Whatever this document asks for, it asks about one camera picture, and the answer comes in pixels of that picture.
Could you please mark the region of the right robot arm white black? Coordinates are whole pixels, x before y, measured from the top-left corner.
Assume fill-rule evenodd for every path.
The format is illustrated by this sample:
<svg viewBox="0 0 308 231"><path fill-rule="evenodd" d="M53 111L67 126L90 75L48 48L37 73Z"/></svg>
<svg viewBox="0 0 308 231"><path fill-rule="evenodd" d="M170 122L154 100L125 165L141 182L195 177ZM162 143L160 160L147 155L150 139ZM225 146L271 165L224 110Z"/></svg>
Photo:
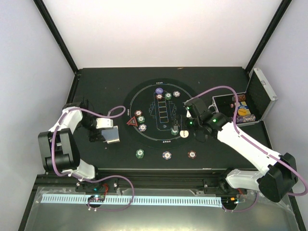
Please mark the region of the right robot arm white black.
<svg viewBox="0 0 308 231"><path fill-rule="evenodd" d="M219 189L229 194L236 188L261 192L272 202L279 202L298 182L295 158L280 154L239 129L231 118L223 113L214 113L203 100L194 98L184 104L186 115L176 114L173 127L188 133L201 131L224 143L248 160L255 171L233 169L219 181Z"/></svg>

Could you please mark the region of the red triangular marker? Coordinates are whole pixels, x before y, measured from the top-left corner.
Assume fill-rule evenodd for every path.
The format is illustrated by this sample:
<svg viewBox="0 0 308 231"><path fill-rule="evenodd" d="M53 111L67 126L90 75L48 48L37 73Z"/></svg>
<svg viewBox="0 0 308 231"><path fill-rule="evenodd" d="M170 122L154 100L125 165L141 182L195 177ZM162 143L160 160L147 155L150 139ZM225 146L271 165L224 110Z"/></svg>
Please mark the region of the red triangular marker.
<svg viewBox="0 0 308 231"><path fill-rule="evenodd" d="M136 117L134 116L126 124L129 125L129 126L136 126L137 127L138 121L137 121Z"/></svg>

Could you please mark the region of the green poker chip stack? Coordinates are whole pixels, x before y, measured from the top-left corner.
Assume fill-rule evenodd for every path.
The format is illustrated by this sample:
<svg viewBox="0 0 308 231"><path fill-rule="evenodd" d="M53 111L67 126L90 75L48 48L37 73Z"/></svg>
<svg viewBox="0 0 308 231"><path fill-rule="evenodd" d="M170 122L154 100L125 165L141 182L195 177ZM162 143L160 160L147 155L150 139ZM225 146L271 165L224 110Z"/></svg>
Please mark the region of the green poker chip stack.
<svg viewBox="0 0 308 231"><path fill-rule="evenodd" d="M144 150L143 149L138 149L137 151L136 151L136 157L138 158L138 159L141 159L141 158L143 158L144 157Z"/></svg>

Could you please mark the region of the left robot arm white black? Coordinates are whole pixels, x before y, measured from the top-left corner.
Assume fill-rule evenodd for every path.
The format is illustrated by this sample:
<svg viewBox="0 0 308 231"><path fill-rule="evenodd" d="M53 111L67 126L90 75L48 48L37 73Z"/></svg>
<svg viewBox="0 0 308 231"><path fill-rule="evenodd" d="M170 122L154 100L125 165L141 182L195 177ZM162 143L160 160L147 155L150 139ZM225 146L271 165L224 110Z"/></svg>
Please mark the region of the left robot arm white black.
<svg viewBox="0 0 308 231"><path fill-rule="evenodd" d="M65 104L56 124L50 130L38 135L38 143L46 172L54 172L56 168L60 175L74 175L79 180L87 179L86 186L92 192L98 192L103 188L103 179L96 176L95 166L81 159L73 137L77 128L84 127L89 131L90 142L105 141L101 130L96 128L98 117L80 110L69 111L73 108L88 110L89 105L90 102L82 96Z"/></svg>

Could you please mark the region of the blue playing card deck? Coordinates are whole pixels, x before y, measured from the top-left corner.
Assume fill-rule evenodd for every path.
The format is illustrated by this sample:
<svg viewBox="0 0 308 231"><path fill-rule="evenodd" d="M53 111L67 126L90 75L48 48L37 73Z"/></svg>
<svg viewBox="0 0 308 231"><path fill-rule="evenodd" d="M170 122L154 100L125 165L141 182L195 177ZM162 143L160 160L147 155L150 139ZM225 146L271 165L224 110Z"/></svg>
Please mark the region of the blue playing card deck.
<svg viewBox="0 0 308 231"><path fill-rule="evenodd" d="M103 129L101 134L107 144L120 142L118 126L113 126L113 128L110 129Z"/></svg>

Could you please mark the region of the brown poker chip stack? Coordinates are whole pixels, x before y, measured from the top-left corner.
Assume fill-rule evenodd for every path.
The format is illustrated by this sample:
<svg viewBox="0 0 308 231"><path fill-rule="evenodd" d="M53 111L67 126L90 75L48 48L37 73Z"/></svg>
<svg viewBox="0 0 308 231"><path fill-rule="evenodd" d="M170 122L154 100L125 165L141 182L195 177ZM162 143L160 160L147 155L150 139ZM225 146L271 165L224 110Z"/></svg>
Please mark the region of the brown poker chip stack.
<svg viewBox="0 0 308 231"><path fill-rule="evenodd" d="M196 152L195 151L189 151L188 157L191 158L191 159L195 159L196 158Z"/></svg>

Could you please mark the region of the red white chip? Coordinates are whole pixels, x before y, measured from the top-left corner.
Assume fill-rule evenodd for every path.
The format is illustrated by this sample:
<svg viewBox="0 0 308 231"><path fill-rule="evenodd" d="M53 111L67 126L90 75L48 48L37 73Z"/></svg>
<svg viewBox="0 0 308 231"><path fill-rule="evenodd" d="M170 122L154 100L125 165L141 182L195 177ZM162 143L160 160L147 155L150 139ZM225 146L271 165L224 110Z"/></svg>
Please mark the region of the red white chip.
<svg viewBox="0 0 308 231"><path fill-rule="evenodd" d="M158 100L161 100L161 99L163 98L163 96L162 96L161 94L157 94L157 95L156 95L156 98L157 98Z"/></svg>
<svg viewBox="0 0 308 231"><path fill-rule="evenodd" d="M142 115L142 111L141 110L135 111L135 116L141 116L141 115Z"/></svg>

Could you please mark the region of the green chip mat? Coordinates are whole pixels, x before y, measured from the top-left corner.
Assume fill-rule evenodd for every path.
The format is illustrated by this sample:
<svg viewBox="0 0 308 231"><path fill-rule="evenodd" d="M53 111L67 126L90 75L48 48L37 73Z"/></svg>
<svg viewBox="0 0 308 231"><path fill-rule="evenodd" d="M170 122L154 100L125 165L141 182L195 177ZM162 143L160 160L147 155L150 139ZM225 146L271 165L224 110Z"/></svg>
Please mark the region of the green chip mat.
<svg viewBox="0 0 308 231"><path fill-rule="evenodd" d="M174 130L173 128L171 129L171 134L172 134L172 135L177 135L178 132L179 132L178 130Z"/></svg>

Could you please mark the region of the red white chip top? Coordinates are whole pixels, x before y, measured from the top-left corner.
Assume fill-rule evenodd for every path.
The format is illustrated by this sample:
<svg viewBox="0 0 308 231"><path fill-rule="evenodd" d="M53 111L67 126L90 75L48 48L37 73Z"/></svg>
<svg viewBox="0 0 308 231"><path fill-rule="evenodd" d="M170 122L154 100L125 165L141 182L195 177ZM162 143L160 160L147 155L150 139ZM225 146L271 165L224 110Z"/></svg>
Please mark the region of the red white chip top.
<svg viewBox="0 0 308 231"><path fill-rule="evenodd" d="M156 98L157 98L158 100L161 100L161 99L163 98L163 96L162 96L161 94L157 94L157 95L156 95Z"/></svg>

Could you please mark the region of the purple round button chip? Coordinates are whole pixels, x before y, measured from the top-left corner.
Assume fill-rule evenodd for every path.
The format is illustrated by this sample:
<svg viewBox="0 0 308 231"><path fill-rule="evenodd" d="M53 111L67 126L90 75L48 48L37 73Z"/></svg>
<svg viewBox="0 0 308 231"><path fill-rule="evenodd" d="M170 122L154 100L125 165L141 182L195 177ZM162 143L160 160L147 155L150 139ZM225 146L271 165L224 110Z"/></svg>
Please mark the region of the purple round button chip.
<svg viewBox="0 0 308 231"><path fill-rule="evenodd" d="M155 89L156 94L163 94L164 90L162 88Z"/></svg>

